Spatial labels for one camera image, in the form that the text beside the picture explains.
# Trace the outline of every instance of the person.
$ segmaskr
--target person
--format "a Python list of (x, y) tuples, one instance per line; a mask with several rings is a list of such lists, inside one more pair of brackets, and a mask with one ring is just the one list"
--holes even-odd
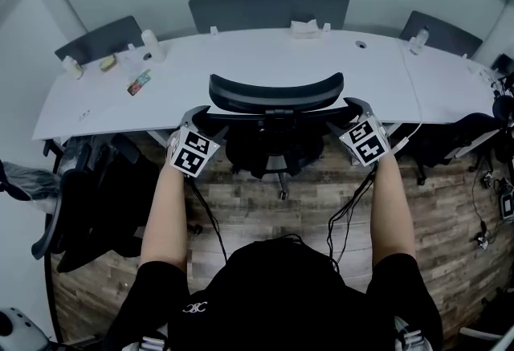
[(183, 174), (166, 165), (137, 277), (104, 338), (105, 351), (137, 343), (165, 324), (172, 350), (442, 349), (441, 319), (418, 270), (392, 153), (381, 158), (374, 180), (366, 294), (346, 287), (328, 256), (286, 237), (235, 251), (205, 290), (190, 295), (183, 187)]

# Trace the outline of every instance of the wooden floor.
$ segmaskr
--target wooden floor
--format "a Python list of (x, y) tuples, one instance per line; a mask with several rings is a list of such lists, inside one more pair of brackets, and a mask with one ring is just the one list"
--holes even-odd
[[(134, 138), (150, 159), (162, 164), (163, 149), (150, 137)], [(496, 287), (506, 286), (514, 260), (514, 230), (507, 224), (496, 229), (495, 193), (483, 189), (479, 180), (475, 186), (476, 207), (488, 228), (497, 230), (497, 237), (486, 251), (472, 241), (479, 232), (471, 202), (475, 174), (467, 170), (472, 162), (472, 157), (465, 157), (429, 169), (426, 184), (417, 186), (414, 163), (409, 158), (400, 161), (414, 219), (419, 267), (443, 318), (447, 346), (455, 342), (460, 327), (479, 315), (481, 300), (491, 299)], [(506, 167), (496, 163), (495, 168), (494, 178), (507, 175)], [(289, 179), (287, 201), (278, 199), (276, 176), (259, 181), (248, 173), (230, 174), (230, 162), (223, 150), (198, 179), (198, 188), (220, 223), (228, 253), (255, 240), (289, 233), (297, 233), (309, 246), (327, 252), (328, 218), (344, 205), (366, 172), (360, 166), (351, 166), (341, 145), (327, 138), (322, 158)], [(201, 235), (190, 236), (188, 279), (191, 291), (197, 291), (206, 287), (223, 266), (223, 257), (204, 210), (190, 190), (186, 194), (190, 222), (204, 229)], [(341, 274), (347, 285), (363, 292), (371, 279), (371, 196), (372, 189), (355, 209), (341, 260)], [(345, 230), (345, 223), (335, 228), (336, 254), (341, 251)], [(64, 339), (105, 333), (134, 281), (138, 259), (124, 259), (111, 252), (69, 274), (55, 272), (58, 261), (58, 256), (52, 259), (52, 278)]]

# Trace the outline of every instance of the white desk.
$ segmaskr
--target white desk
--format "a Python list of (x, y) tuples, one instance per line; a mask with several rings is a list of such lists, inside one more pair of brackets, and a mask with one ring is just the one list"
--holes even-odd
[[(367, 48), (357, 47), (362, 41)], [(418, 105), (396, 39), (351, 31), (330, 31), (321, 39), (295, 40), (289, 30), (247, 30), (219, 35), (194, 35), (162, 42), (164, 63), (147, 62), (152, 80), (134, 97), (127, 91), (121, 66), (103, 73), (99, 61), (85, 67), (80, 80), (62, 74), (48, 94), (34, 139), (70, 137), (176, 127), (185, 111), (211, 104), (209, 76), (218, 74), (245, 84), (287, 87), (315, 83), (342, 72), (345, 89), (331, 108), (344, 106), (343, 97), (371, 104), (384, 122), (419, 122)], [(145, 48), (139, 48), (141, 56)], [(471, 76), (467, 60), (425, 47), (414, 58), (405, 53), (423, 117), (433, 123), (453, 122), (469, 112), (491, 114), (485, 84), (472, 84), (469, 97), (462, 87)], [(431, 97), (436, 93), (438, 99)], [(214, 105), (211, 112), (222, 112)]]

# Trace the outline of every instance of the floor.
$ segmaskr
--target floor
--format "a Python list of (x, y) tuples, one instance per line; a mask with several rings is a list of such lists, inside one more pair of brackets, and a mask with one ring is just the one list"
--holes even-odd
[[(145, 155), (162, 164), (164, 150), (146, 134), (132, 135)], [(288, 181), (289, 199), (278, 199), (276, 176), (256, 180), (248, 173), (230, 174), (230, 162), (220, 150), (198, 179), (198, 188), (218, 219), (228, 253), (259, 239), (289, 233), (301, 235), (311, 247), (327, 252), (327, 221), (344, 205), (365, 177), (367, 169), (351, 166), (341, 145), (326, 137), (322, 158)], [(423, 279), (443, 319), (447, 347), (460, 327), (479, 315), (484, 297), (508, 283), (514, 260), (514, 229), (496, 228), (495, 193), (477, 180), (476, 208), (490, 230), (493, 244), (483, 251), (473, 237), (479, 232), (471, 188), (475, 174), (467, 167), (472, 157), (427, 170), (424, 186), (417, 186), (414, 162), (401, 159), (400, 168), (412, 211), (418, 263)], [(495, 178), (508, 176), (496, 162)], [(350, 287), (365, 291), (371, 279), (369, 213), (372, 190), (359, 202), (350, 226), (341, 274)], [(199, 202), (187, 190), (191, 223), (203, 225), (190, 236), (188, 279), (191, 291), (203, 289), (223, 266), (221, 248)], [(335, 228), (336, 255), (341, 251), (346, 225)], [(52, 259), (52, 278), (59, 323), (65, 340), (105, 333), (134, 281), (138, 259), (112, 252), (69, 274), (58, 274)]]

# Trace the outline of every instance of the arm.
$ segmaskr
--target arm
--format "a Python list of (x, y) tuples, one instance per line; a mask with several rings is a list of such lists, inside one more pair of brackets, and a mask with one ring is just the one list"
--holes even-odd
[(168, 163), (159, 175), (141, 248), (140, 265), (150, 261), (170, 263), (186, 272), (184, 175)]
[(412, 218), (398, 163), (392, 153), (378, 163), (371, 209), (371, 242), (373, 266), (397, 253), (416, 258)]

